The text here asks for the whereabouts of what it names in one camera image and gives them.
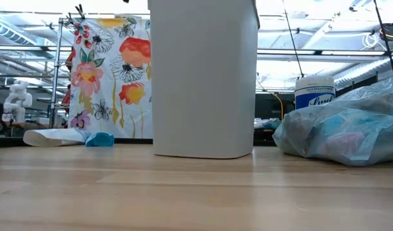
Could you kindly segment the black diagonal pole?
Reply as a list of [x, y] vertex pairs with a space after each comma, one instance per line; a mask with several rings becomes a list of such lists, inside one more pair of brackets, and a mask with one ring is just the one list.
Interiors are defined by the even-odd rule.
[[380, 11], [379, 11], [379, 8], [378, 8], [377, 0], [373, 0], [373, 2], [374, 2], [374, 5], [375, 5], [375, 10], [376, 10], [376, 14], [378, 16], [378, 20], [379, 20], [379, 23], [380, 23], [381, 32], [383, 33], [385, 46], [386, 46], [386, 54], [388, 54], [388, 57], [389, 57], [389, 60], [390, 60], [390, 65], [391, 65], [392, 72], [393, 72], [393, 57], [392, 57], [392, 53], [391, 53], [391, 50], [390, 50], [389, 42], [387, 40], [387, 35], [385, 33], [385, 28], [384, 28], [384, 25], [383, 25], [383, 21], [381, 19], [381, 15], [380, 15]]

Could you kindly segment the small blue folded bag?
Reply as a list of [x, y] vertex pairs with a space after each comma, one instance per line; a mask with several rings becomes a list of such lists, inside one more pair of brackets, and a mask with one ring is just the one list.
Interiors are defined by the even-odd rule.
[[91, 134], [85, 141], [86, 147], [110, 147], [114, 145], [115, 138], [113, 134], [106, 132], [97, 132]]

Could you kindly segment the teal white cloth pile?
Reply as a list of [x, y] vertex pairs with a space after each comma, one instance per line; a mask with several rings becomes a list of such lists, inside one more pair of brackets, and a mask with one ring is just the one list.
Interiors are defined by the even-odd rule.
[[256, 118], [254, 121], [254, 129], [276, 130], [281, 124], [278, 118], [260, 119]]

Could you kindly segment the floral print cloth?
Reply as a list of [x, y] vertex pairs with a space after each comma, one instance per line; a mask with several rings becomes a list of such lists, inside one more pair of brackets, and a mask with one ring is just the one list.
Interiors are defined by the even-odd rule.
[[133, 15], [74, 21], [69, 127], [152, 138], [150, 29]]

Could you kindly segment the black monitor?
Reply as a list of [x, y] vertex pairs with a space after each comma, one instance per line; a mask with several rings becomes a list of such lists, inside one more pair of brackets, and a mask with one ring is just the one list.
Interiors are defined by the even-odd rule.
[[[255, 98], [255, 119], [278, 118], [293, 111], [295, 108], [294, 95], [284, 93], [259, 92]], [[274, 146], [273, 133], [276, 130], [254, 130], [255, 146]]]

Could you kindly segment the white plastic trash bin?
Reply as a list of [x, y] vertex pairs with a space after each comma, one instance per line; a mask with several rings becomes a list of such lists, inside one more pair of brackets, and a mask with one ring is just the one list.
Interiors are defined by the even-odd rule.
[[148, 0], [156, 155], [230, 159], [253, 150], [256, 0]]

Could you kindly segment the yellow Lysol wipes canister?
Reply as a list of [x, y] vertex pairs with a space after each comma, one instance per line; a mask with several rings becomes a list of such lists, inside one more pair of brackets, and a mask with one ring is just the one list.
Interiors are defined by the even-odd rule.
[[335, 82], [330, 76], [309, 76], [296, 81], [295, 109], [329, 103], [336, 97]]

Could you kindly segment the white plastic object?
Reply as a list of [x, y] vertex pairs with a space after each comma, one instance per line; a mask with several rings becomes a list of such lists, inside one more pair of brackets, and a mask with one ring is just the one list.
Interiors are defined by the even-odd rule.
[[9, 95], [3, 103], [2, 120], [4, 122], [25, 122], [26, 108], [32, 106], [32, 95], [27, 92], [27, 81], [15, 80], [9, 87]]

